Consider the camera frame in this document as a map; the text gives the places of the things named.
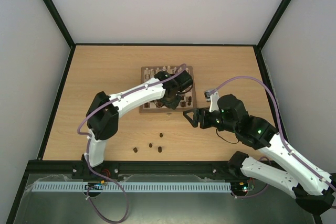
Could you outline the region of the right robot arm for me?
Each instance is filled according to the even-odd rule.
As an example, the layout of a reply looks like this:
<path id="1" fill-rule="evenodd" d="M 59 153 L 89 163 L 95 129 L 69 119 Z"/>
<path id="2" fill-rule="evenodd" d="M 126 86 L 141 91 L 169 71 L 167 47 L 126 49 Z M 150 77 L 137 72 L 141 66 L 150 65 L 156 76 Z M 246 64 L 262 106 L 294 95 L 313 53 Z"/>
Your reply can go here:
<path id="1" fill-rule="evenodd" d="M 210 97 L 207 108 L 183 113 L 192 127 L 215 128 L 234 133 L 237 140 L 266 157 L 281 169 L 264 164 L 248 154 L 237 151 L 228 161 L 230 174 L 261 180 L 291 196 L 305 211 L 321 215 L 333 207 L 335 176 L 312 164 L 296 151 L 268 121 L 249 115 L 243 102 L 234 95 Z"/>

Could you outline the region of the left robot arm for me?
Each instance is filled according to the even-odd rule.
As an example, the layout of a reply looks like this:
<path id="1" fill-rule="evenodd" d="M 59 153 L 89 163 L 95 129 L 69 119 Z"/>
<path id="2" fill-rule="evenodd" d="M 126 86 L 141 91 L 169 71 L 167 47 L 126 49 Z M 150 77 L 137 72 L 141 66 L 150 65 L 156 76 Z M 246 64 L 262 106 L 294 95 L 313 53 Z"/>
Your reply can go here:
<path id="1" fill-rule="evenodd" d="M 182 92 L 193 86 L 192 76 L 182 70 L 175 74 L 160 71 L 146 82 L 117 94 L 96 94 L 86 118 L 77 133 L 86 135 L 88 146 L 84 158 L 90 167 L 103 163 L 107 140 L 118 131 L 119 119 L 129 111 L 148 102 L 159 101 L 175 110 L 182 100 Z"/>

